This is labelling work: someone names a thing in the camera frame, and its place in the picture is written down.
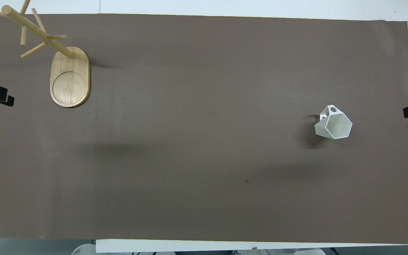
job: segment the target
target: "brown backdrop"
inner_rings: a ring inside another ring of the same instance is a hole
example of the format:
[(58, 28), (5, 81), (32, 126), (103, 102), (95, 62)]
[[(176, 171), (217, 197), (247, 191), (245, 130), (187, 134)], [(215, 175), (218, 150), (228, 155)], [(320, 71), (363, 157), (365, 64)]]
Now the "brown backdrop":
[[(407, 23), (42, 19), (91, 93), (55, 104), (55, 51), (0, 18), (0, 237), (408, 244)], [(348, 138), (314, 134), (328, 104)]]

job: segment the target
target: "table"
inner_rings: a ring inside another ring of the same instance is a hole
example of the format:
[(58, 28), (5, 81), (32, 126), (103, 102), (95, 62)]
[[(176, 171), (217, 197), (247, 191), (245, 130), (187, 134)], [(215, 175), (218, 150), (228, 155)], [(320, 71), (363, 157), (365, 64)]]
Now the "table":
[[(3, 1), (4, 4), (21, 6), (23, 0)], [(208, 16), (261, 16), (319, 19), (357, 19), (386, 21), (408, 21), (408, 2), (395, 1), (66, 1), (32, 3), (39, 13), (156, 13), (169, 15), (208, 15)], [(97, 252), (127, 251), (172, 251), (172, 250), (243, 250), (305, 248), (305, 247), (347, 247), (388, 244), (332, 244), (332, 243), (281, 243), (281, 242), (201, 242), (176, 240), (97, 240)]]

